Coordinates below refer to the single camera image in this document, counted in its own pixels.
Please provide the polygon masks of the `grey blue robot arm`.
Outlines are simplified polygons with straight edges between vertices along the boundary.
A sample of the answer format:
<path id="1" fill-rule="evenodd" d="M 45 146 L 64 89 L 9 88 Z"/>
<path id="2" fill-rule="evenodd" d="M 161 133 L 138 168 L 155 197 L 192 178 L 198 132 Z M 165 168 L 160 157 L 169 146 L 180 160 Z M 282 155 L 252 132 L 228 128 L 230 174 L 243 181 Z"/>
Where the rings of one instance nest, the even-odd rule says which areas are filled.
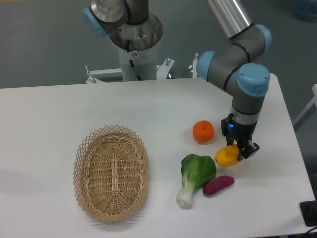
<path id="1" fill-rule="evenodd" d="M 272 43 L 270 31 L 255 25 L 238 0 L 211 0 L 209 6 L 230 41 L 225 52 L 203 53 L 194 64 L 198 76 L 232 96 L 231 112 L 221 121 L 228 145 L 238 148 L 237 161 L 254 155 L 252 140 L 270 81 L 269 70 L 255 64 Z M 156 80 L 156 57 L 146 57 L 163 35 L 161 21 L 146 0 L 93 0 L 82 11 L 90 29 L 109 37 L 123 53 L 125 81 Z"/>

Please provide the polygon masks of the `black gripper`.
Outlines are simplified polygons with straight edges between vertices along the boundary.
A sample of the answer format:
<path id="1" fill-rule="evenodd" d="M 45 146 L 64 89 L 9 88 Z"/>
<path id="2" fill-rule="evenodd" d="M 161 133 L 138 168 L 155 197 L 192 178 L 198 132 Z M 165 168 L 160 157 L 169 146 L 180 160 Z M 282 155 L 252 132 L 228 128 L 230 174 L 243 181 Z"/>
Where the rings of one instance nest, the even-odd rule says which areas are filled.
<path id="1" fill-rule="evenodd" d="M 252 135 L 255 131 L 256 123 L 240 124 L 234 120 L 234 114 L 230 113 L 227 118 L 221 121 L 221 133 L 225 137 L 227 146 L 237 142 L 237 161 L 253 156 L 259 149 L 259 145 L 252 142 Z"/>

